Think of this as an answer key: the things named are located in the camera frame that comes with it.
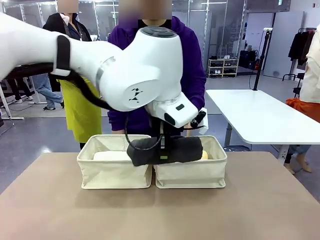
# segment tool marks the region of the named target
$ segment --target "cream storage basket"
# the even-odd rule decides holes
[[[150,138],[129,135],[130,141]],[[143,189],[151,185],[152,167],[135,167],[131,160],[94,160],[97,152],[127,151],[125,135],[94,135],[77,156],[82,172],[83,189]]]
[[[224,188],[227,155],[214,136],[200,136],[209,159],[154,165],[160,189]]]

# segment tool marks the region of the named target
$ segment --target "hand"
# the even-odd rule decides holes
[[[125,134],[125,130],[112,131],[112,134],[114,135]]]
[[[184,125],[184,128],[185,128],[185,129],[190,129],[190,128],[191,128],[190,123]],[[187,130],[187,131],[186,131],[186,137],[190,137],[190,136],[191,136],[191,130]]]

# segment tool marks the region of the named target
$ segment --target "purple sweatshirt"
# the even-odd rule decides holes
[[[186,27],[179,18],[172,17],[171,30],[181,39],[183,53],[183,75],[181,89],[185,96],[200,110],[205,106],[206,73],[202,65],[202,56],[197,36],[193,30]],[[121,28],[116,26],[108,41],[124,50],[134,40],[136,28]],[[109,111],[109,123],[113,131],[125,129],[126,112]],[[129,114],[127,131],[129,134],[150,135],[149,115],[144,107]]]

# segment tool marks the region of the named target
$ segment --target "white sweater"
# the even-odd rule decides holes
[[[320,104],[320,25],[316,28],[309,53],[306,56],[308,60],[300,100]]]

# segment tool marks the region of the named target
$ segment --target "door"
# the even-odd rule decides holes
[[[291,72],[290,47],[299,28],[302,27],[303,11],[286,11],[275,14],[272,37],[265,60],[263,75],[280,78]]]

